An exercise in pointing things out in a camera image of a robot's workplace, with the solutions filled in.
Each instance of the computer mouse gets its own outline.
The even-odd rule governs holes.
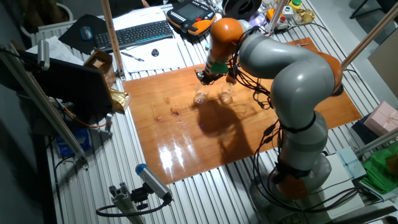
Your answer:
[[[80,36],[84,41],[91,40],[93,38],[93,34],[91,33],[91,29],[89,26],[83,26],[80,28]]]

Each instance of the black monitor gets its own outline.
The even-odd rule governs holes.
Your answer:
[[[21,57],[37,63],[37,55],[19,52]],[[23,88],[0,60],[0,83],[15,91]],[[47,96],[72,102],[78,116],[106,114],[113,111],[113,100],[101,71],[57,59],[50,59],[47,71],[32,72]]]

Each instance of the aluminum profile table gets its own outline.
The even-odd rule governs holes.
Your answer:
[[[162,7],[165,11],[171,9],[168,5]],[[310,8],[317,14],[309,1],[303,0],[303,8]],[[326,27],[318,14],[314,22]],[[72,22],[66,22],[41,27],[37,34],[32,35],[33,45],[36,45],[40,39],[55,35],[60,37],[72,24]],[[207,55],[205,45],[208,43],[209,36],[207,38],[192,37],[187,40],[182,39],[177,33],[174,34],[186,67],[205,62]],[[296,27],[284,34],[274,36],[275,40],[281,42],[304,37],[310,37],[320,51],[340,61],[345,59],[346,53],[333,40],[332,35],[317,26]],[[67,47],[83,61],[89,57],[76,49]],[[126,74],[126,79],[133,80],[176,69],[179,68]],[[348,69],[356,70],[353,65],[350,65]],[[379,104],[379,100],[360,75],[344,72],[343,84],[347,94],[363,116]],[[120,79],[117,79],[113,88],[123,91]],[[98,124],[104,122],[105,120],[97,121]],[[353,148],[363,146],[362,141],[350,133],[349,128],[352,125],[353,123],[348,123],[329,130],[326,151],[333,153],[348,146]],[[69,159],[71,162],[61,164],[54,173],[55,164],[62,158],[56,153],[54,144],[47,149],[58,223],[129,223],[127,218],[105,218],[95,213],[97,208],[112,204],[109,186],[118,185],[120,182],[127,183],[130,190],[142,186],[142,180],[134,170],[137,164],[145,163],[145,160],[129,108],[125,114],[114,115],[111,128],[113,135],[109,139],[106,139],[104,133],[96,134],[97,132],[98,130],[90,131],[93,150],[87,152],[90,166],[87,170],[82,169],[79,163],[76,163],[76,159],[72,158]],[[260,157],[265,169],[271,171],[277,160],[277,151],[268,150],[260,153]],[[55,184],[55,179],[59,181],[58,186]],[[259,223],[259,217],[253,209],[248,194],[252,179],[251,159],[246,158],[180,180],[168,185],[174,196],[172,205],[158,212],[144,215],[144,218],[147,223],[153,224]],[[149,208],[155,208],[161,204],[161,201],[155,195],[150,195],[148,203]]]

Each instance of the pink box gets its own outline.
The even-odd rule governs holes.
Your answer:
[[[371,115],[367,118],[364,125],[378,136],[398,128],[398,112],[388,103],[383,101]]]

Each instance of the gold foil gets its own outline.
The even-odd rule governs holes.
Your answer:
[[[310,9],[297,9],[296,13],[300,16],[302,23],[309,23],[315,19],[315,13]]]
[[[109,89],[109,92],[111,93],[112,99],[114,101],[116,111],[124,112],[131,101],[130,94],[123,93],[112,88]]]

